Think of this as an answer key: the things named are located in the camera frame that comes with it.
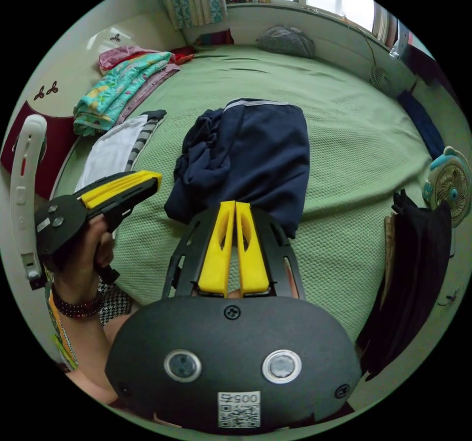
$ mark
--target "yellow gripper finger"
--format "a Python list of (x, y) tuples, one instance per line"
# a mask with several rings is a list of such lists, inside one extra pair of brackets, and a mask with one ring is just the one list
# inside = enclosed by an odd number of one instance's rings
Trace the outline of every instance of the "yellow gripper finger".
[(236, 202), (236, 231), (241, 296), (267, 292), (269, 279), (249, 204)]
[(201, 292), (228, 296), (235, 202), (221, 202), (198, 280)]
[(84, 193), (81, 196), (81, 200), (85, 207), (91, 210), (114, 196), (153, 178), (157, 179), (157, 190), (159, 190), (162, 182), (162, 174), (159, 172), (139, 171), (92, 189), (89, 192)]

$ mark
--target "green bedspread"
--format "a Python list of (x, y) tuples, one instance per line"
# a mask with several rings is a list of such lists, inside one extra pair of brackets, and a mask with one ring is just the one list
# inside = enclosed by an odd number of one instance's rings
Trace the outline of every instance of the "green bedspread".
[[(383, 277), (384, 217), (391, 213), (393, 192), (404, 187), (423, 206), (430, 157), (395, 100), (314, 60), (254, 47), (208, 48), (141, 105), (140, 111), (165, 109), (167, 117), (135, 170), (159, 171), (164, 178), (161, 191), (135, 207), (118, 230), (118, 284), (140, 304), (161, 297), (169, 258), (184, 229), (164, 211), (182, 140), (206, 109), (241, 97), (291, 102), (304, 111), (311, 170), (293, 247), (307, 299), (329, 311), (355, 340)], [(233, 259), (230, 290), (237, 288)]]

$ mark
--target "sticker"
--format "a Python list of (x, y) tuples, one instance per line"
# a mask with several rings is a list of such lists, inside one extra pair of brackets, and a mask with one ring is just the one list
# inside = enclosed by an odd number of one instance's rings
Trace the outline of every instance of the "sticker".
[(219, 428), (259, 428), (260, 392), (218, 392)]
[(36, 232), (39, 233), (41, 231), (43, 231), (48, 225), (51, 224), (51, 221), (49, 220), (49, 218), (46, 218), (45, 220), (43, 220), (36, 228)]

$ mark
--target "beaded bracelet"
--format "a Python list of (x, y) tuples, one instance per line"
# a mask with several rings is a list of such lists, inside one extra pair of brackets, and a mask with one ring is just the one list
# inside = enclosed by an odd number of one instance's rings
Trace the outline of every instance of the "beaded bracelet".
[(103, 301), (99, 292), (97, 292), (97, 295), (93, 300), (81, 303), (80, 305), (70, 305), (69, 303), (64, 302), (56, 292), (54, 283), (51, 286), (51, 293), (53, 295), (54, 305), (58, 312), (69, 318), (79, 319), (91, 317), (99, 313), (103, 306)]

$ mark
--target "navy blue clothing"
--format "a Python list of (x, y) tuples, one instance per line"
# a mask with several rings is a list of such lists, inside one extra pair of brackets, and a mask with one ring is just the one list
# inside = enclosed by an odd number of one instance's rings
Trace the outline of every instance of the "navy blue clothing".
[(397, 100), (412, 119), (434, 161), (442, 155), (445, 148), (438, 129), (424, 107), (407, 90), (403, 91)]
[(207, 110), (188, 131), (164, 206), (188, 224), (220, 202), (250, 203), (294, 238), (305, 202), (310, 146), (301, 108), (240, 99)]

